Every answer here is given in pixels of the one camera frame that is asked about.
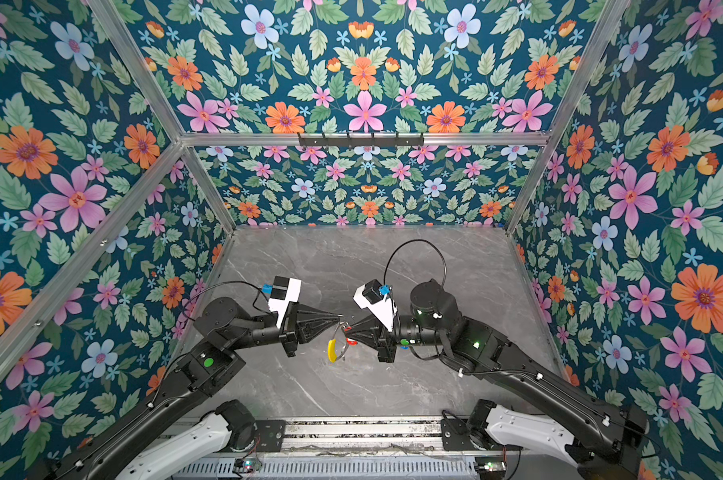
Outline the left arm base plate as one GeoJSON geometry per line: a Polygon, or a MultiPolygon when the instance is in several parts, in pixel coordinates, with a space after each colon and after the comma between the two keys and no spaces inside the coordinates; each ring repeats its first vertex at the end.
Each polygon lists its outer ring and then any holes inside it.
{"type": "Polygon", "coordinates": [[[256,420],[232,440],[232,449],[250,454],[281,452],[286,426],[284,420],[256,420]]]}

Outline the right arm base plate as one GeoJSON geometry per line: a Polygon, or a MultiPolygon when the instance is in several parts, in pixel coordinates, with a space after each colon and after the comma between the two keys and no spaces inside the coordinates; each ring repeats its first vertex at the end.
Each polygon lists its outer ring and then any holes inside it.
{"type": "Polygon", "coordinates": [[[479,451],[465,422],[451,416],[441,418],[441,444],[447,452],[479,451]]]}

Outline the yellow capped key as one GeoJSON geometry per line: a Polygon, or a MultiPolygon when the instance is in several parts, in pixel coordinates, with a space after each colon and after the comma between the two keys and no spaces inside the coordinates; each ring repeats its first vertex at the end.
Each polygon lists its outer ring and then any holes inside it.
{"type": "Polygon", "coordinates": [[[331,339],[327,344],[327,358],[330,363],[337,362],[336,340],[331,339]]]}

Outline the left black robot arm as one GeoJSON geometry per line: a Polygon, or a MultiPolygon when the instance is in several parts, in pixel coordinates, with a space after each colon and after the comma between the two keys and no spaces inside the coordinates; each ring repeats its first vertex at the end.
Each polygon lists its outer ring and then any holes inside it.
{"type": "Polygon", "coordinates": [[[235,300],[212,300],[193,322],[202,335],[193,348],[167,368],[159,386],[89,444],[61,460],[38,460],[29,479],[115,479],[177,420],[215,396],[245,361],[239,350],[280,344],[289,357],[341,316],[299,302],[286,304],[282,322],[276,312],[250,315],[235,300]]]}

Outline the silver keyring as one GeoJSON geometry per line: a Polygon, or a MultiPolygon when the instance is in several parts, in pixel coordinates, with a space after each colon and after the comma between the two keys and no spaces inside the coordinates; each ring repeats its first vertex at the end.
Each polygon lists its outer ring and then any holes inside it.
{"type": "Polygon", "coordinates": [[[335,328],[335,332],[333,333],[333,336],[329,339],[335,339],[336,340],[336,351],[337,351],[337,362],[340,360],[343,360],[349,345],[346,343],[346,336],[343,332],[343,328],[347,326],[347,322],[341,321],[339,324],[337,324],[335,328]]]}

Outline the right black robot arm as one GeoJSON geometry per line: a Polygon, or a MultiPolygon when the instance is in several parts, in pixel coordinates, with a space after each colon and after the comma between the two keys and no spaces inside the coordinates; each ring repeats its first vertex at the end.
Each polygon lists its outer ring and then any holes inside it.
{"type": "Polygon", "coordinates": [[[403,348],[433,346],[444,366],[495,384],[537,410],[524,414],[491,400],[477,402],[457,425],[476,446],[531,450],[573,466],[585,479],[639,478],[649,444],[649,420],[641,408],[615,406],[579,390],[499,330],[463,315],[439,282],[415,286],[407,314],[377,280],[357,288],[353,300],[368,314],[346,335],[373,348],[379,361],[395,361],[403,348]]]}

